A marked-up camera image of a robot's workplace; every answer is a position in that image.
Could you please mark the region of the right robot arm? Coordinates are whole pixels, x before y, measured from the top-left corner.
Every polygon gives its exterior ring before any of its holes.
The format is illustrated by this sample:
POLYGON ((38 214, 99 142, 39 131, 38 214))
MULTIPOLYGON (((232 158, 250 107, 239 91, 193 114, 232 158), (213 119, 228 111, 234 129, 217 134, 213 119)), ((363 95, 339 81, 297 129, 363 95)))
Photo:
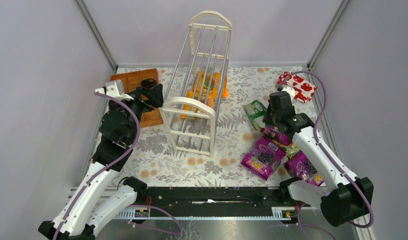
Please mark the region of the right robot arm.
POLYGON ((295 143, 321 175, 325 188, 304 180, 288 184, 293 200, 304 202, 321 210, 324 218, 334 227, 352 223, 369 215, 368 228, 373 224, 371 207, 373 183, 351 171, 318 136, 314 122, 304 113, 296 113, 291 96, 286 91, 273 92, 263 118, 295 143))

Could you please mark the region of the green Fox's candy bag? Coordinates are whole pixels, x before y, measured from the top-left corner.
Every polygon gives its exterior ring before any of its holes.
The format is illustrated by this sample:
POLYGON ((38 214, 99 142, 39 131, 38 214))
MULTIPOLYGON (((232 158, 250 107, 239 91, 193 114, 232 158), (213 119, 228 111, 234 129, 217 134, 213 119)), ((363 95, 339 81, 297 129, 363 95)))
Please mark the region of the green Fox's candy bag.
POLYGON ((267 108, 262 102, 258 100, 254 100, 251 103, 244 105, 243 109, 248 119, 250 120, 251 125, 256 130, 259 130, 265 127, 265 123, 263 122, 263 119, 266 114, 267 108))

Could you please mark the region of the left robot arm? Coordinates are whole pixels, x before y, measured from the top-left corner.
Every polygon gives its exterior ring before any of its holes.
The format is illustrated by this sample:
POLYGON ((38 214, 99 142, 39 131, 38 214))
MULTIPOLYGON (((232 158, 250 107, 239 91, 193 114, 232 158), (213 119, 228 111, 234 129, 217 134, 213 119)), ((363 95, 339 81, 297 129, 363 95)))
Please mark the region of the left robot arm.
POLYGON ((67 205, 53 220, 39 226, 39 233, 49 240, 94 240, 119 212, 146 198, 147 185, 130 177, 111 197, 97 204, 132 154, 139 140, 142 114, 163 105, 163 86, 146 79, 126 93, 121 80, 114 80, 95 89, 94 94, 109 101, 109 110, 102 116, 99 128, 101 141, 67 205))

